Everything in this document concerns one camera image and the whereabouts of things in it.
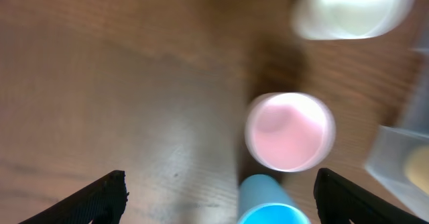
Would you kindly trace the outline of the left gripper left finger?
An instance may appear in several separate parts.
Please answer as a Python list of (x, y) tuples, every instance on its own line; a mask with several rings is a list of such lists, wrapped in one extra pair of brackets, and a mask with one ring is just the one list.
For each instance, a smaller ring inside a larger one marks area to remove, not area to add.
[(114, 170), (20, 224), (119, 224), (128, 196), (125, 172)]

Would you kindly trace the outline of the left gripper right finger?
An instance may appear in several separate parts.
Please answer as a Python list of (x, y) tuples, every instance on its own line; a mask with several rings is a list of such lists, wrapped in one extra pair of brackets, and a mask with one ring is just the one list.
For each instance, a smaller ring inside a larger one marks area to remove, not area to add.
[(322, 224), (428, 224), (328, 168), (318, 170), (313, 194)]

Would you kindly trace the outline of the light blue cup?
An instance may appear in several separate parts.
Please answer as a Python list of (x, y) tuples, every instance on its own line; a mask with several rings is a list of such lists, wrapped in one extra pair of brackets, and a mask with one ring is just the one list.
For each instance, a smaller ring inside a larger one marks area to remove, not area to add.
[(310, 224), (309, 218), (272, 177), (256, 174), (239, 187), (238, 224)]

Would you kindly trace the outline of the pink cup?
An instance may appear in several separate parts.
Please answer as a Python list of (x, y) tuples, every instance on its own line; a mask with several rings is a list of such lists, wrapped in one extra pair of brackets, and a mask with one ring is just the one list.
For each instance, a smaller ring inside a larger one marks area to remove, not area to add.
[(254, 99), (245, 123), (245, 144), (263, 166), (301, 172), (331, 151), (336, 123), (331, 110), (305, 93), (267, 93)]

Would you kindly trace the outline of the pale green cup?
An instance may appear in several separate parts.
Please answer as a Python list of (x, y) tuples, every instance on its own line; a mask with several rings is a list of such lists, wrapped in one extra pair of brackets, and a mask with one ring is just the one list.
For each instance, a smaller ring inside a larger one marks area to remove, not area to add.
[(292, 29), (307, 40), (360, 40), (397, 27), (414, 0), (296, 0)]

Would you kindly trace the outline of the yellow cup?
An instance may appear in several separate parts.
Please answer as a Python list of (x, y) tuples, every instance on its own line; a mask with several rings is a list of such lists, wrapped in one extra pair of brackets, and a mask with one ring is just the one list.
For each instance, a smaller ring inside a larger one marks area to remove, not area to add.
[(416, 148), (408, 156), (404, 167), (404, 172), (408, 180), (426, 194), (429, 193), (428, 156), (428, 146)]

